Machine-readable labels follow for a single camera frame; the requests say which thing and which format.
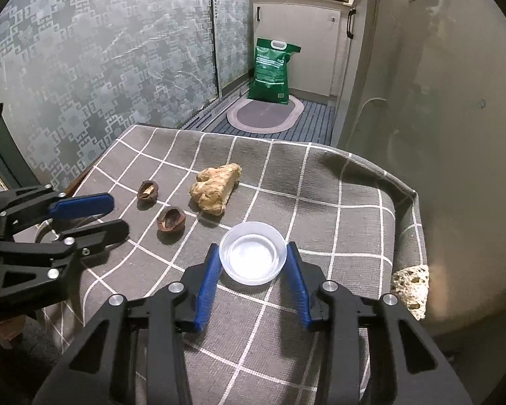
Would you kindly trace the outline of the white kitchen cabinet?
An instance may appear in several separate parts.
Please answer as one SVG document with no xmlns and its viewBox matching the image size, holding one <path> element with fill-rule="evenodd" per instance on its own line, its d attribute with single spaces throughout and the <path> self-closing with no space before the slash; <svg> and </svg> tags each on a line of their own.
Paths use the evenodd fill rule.
<svg viewBox="0 0 506 405">
<path fill-rule="evenodd" d="M 253 34 L 301 48 L 288 64 L 289 90 L 315 102 L 338 97 L 352 5 L 335 0 L 253 0 Z"/>
</svg>

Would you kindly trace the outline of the grey checked tablecloth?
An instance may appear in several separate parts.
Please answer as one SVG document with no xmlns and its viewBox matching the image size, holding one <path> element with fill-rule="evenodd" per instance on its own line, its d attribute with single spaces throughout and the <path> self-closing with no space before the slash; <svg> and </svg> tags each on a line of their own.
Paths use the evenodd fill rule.
<svg viewBox="0 0 506 405">
<path fill-rule="evenodd" d="M 295 242 L 306 262 L 354 294 L 394 291 L 425 315 L 429 269 L 417 193 L 358 156 L 315 143 L 135 125 L 79 187 L 108 192 L 128 240 L 84 261 L 67 301 L 43 311 L 59 350 L 114 293 L 154 294 L 224 254 L 210 320 L 185 337 L 196 404 L 310 404 L 321 338 L 297 316 L 277 256 Z"/>
</svg>

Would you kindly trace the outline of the brown nut shell half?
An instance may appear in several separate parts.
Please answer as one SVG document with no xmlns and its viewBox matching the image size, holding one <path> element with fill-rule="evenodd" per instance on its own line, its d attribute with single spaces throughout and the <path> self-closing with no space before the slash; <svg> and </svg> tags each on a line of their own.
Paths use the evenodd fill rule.
<svg viewBox="0 0 506 405">
<path fill-rule="evenodd" d="M 177 207 L 168 207 L 161 211 L 156 218 L 156 225 L 162 233 L 177 233 L 185 228 L 186 215 Z"/>
<path fill-rule="evenodd" d="M 153 180 L 144 180 L 138 189 L 137 199 L 142 202 L 155 202 L 158 198 L 159 186 Z"/>
</svg>

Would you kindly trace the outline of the green rice bag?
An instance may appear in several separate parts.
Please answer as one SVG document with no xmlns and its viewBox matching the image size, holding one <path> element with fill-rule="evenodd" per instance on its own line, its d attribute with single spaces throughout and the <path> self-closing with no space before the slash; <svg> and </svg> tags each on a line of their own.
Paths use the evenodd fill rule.
<svg viewBox="0 0 506 405">
<path fill-rule="evenodd" d="M 284 41 L 259 37 L 255 46 L 253 80 L 248 98 L 255 101 L 288 104 L 288 64 L 302 48 Z"/>
</svg>

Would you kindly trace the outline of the clear plastic lid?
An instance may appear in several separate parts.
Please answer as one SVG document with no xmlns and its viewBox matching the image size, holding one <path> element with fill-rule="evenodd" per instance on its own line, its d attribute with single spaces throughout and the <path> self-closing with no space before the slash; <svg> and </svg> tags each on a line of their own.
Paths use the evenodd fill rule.
<svg viewBox="0 0 506 405">
<path fill-rule="evenodd" d="M 219 258 L 233 281 L 260 286 L 280 274 L 287 258 L 287 243 L 271 225 L 247 221 L 226 232 L 219 243 Z"/>
</svg>

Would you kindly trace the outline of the striped blue floor rug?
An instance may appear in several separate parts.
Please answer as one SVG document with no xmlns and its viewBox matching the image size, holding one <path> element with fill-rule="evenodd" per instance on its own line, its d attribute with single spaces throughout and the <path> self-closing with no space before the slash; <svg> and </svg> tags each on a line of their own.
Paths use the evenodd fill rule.
<svg viewBox="0 0 506 405">
<path fill-rule="evenodd" d="M 289 96 L 286 104 L 235 97 L 225 105 L 195 115 L 185 130 L 261 139 L 328 144 L 334 128 L 335 108 Z"/>
</svg>

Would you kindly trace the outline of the oval purple floor mat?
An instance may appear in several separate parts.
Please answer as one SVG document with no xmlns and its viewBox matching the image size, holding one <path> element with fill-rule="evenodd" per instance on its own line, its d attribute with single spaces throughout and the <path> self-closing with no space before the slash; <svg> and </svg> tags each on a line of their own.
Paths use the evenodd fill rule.
<svg viewBox="0 0 506 405">
<path fill-rule="evenodd" d="M 303 103 L 292 95 L 287 104 L 261 102 L 244 96 L 226 110 L 226 119 L 239 131 L 277 134 L 292 128 L 303 111 Z"/>
</svg>

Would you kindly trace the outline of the patterned frosted glass sliding door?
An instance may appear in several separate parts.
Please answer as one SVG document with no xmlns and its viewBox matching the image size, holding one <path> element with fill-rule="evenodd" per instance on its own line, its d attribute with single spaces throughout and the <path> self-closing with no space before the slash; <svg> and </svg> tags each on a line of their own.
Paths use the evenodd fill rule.
<svg viewBox="0 0 506 405">
<path fill-rule="evenodd" d="M 131 125 L 176 128 L 247 79 L 252 0 L 0 0 L 10 178 L 66 188 Z"/>
</svg>

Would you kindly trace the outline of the tan ginger root piece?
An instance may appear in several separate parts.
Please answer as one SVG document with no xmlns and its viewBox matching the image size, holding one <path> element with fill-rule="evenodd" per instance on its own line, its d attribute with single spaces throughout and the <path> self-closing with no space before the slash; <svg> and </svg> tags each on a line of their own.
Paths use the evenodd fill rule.
<svg viewBox="0 0 506 405">
<path fill-rule="evenodd" d="M 196 175 L 189 190 L 191 199 L 205 213 L 220 217 L 241 174 L 242 167 L 236 163 L 207 167 Z"/>
</svg>

